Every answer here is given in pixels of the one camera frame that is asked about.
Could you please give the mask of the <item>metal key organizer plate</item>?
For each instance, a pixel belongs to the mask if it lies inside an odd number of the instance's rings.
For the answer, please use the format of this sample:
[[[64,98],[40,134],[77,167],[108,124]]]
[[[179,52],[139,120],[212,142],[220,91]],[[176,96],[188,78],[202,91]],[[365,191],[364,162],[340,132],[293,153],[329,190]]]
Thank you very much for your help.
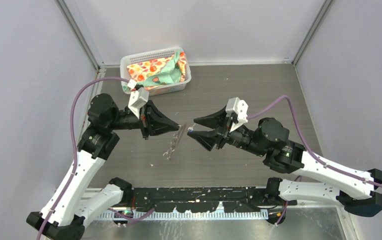
[[[170,142],[169,148],[162,155],[167,160],[171,160],[172,159],[172,154],[175,151],[176,147],[178,146],[178,144],[179,144],[179,142],[180,142],[184,132],[186,131],[186,129],[187,129],[187,124],[186,123],[184,125],[180,125],[179,126],[179,130],[177,131],[177,133],[175,133],[173,135],[173,138],[172,138],[172,140]]]

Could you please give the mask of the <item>blue tagged key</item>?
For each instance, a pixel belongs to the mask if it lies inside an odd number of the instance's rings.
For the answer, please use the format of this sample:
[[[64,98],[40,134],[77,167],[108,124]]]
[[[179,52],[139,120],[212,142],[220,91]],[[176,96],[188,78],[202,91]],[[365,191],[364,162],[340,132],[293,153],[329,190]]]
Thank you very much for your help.
[[[194,132],[194,131],[195,131],[195,126],[196,126],[196,124],[194,123],[192,126],[190,126],[190,127],[187,129],[187,132],[188,132],[188,133],[192,133],[192,132]]]

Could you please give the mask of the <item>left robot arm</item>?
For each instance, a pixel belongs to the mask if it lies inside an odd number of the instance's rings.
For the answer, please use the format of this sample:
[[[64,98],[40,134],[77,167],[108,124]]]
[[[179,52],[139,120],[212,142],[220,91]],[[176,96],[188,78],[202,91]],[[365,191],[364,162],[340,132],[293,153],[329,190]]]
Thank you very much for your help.
[[[107,93],[96,95],[88,109],[89,126],[79,142],[68,173],[48,203],[31,212],[26,221],[39,236],[51,240],[79,240],[99,215],[114,205],[127,207],[134,197],[132,185],[118,177],[97,194],[81,203],[95,174],[119,142],[118,130],[139,130],[144,139],[176,132],[179,125],[161,113],[151,100],[132,96],[137,108],[119,109]]]

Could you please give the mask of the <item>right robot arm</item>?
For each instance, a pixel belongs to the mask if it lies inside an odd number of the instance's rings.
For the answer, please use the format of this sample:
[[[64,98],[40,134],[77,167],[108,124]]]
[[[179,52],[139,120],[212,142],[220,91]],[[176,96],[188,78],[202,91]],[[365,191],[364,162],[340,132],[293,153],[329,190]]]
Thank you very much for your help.
[[[231,99],[216,113],[198,117],[194,123],[206,131],[191,130],[188,136],[206,150],[231,145],[263,158],[263,164],[280,174],[295,174],[312,182],[269,178],[264,198],[270,205],[281,201],[308,200],[342,206],[360,217],[373,217],[382,211],[382,194],[376,191],[382,183],[382,171],[374,168],[356,170],[329,161],[289,140],[289,130],[273,117],[258,122],[255,130],[246,127],[248,105]]]

